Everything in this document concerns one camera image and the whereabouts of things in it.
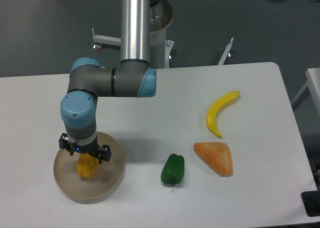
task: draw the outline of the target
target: yellow pepper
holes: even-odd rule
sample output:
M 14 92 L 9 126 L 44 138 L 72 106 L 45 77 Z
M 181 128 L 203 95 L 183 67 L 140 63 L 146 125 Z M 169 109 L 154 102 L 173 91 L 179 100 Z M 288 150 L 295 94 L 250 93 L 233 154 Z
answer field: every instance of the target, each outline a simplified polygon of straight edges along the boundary
M 76 165 L 76 172 L 79 176 L 90 178 L 94 175 L 99 165 L 98 159 L 88 153 L 81 153 Z

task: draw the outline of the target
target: blue joint cap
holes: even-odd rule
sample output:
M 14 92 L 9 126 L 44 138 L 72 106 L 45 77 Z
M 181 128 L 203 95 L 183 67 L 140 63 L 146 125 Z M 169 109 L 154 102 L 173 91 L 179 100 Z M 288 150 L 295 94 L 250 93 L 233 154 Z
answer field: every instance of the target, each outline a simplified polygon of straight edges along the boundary
M 137 98 L 139 97 L 153 97 L 157 91 L 157 71 L 154 68 L 148 68 L 142 83 L 140 85 Z
M 68 93 L 61 101 L 60 114 L 64 124 L 73 129 L 82 129 L 96 118 L 96 104 L 92 97 L 82 91 Z
M 81 58 L 78 58 L 76 61 L 74 61 L 70 75 L 75 69 L 84 65 L 95 65 L 97 67 L 101 67 L 101 64 L 97 60 L 89 57 L 81 57 Z

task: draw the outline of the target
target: gray floor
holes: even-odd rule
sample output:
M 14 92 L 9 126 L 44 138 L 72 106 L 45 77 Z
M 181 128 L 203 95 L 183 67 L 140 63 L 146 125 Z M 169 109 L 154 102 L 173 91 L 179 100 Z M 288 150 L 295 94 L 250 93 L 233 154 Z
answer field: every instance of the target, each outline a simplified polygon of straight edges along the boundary
M 216 65 L 234 37 L 230 64 L 272 61 L 293 98 L 305 70 L 320 67 L 320 6 L 302 0 L 168 0 L 173 67 Z M 117 67 L 120 49 L 91 49 L 96 34 L 120 37 L 121 0 L 0 0 L 0 77 L 69 73 L 89 56 Z M 320 119 L 310 97 L 296 110 L 308 154 L 320 153 Z

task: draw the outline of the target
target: round tray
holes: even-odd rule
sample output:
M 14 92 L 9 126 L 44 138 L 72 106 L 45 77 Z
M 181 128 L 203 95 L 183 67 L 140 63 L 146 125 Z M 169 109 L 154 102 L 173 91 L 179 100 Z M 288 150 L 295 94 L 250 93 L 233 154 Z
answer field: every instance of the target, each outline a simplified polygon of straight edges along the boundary
M 56 183 L 65 194 L 78 202 L 105 199 L 116 189 L 122 177 L 125 164 L 122 147 L 105 133 L 98 132 L 97 137 L 100 146 L 110 146 L 111 158 L 109 162 L 102 161 L 91 178 L 83 178 L 77 174 L 79 153 L 75 152 L 70 156 L 65 149 L 60 149 L 54 160 L 53 173 Z

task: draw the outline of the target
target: orange bread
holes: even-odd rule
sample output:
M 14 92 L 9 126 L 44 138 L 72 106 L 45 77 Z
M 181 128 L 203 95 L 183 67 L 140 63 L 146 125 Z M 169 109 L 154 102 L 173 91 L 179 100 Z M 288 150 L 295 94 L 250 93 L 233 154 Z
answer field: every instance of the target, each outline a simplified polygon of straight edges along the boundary
M 195 143 L 194 151 L 208 165 L 221 176 L 230 176 L 233 173 L 231 152 L 226 143 L 202 142 Z

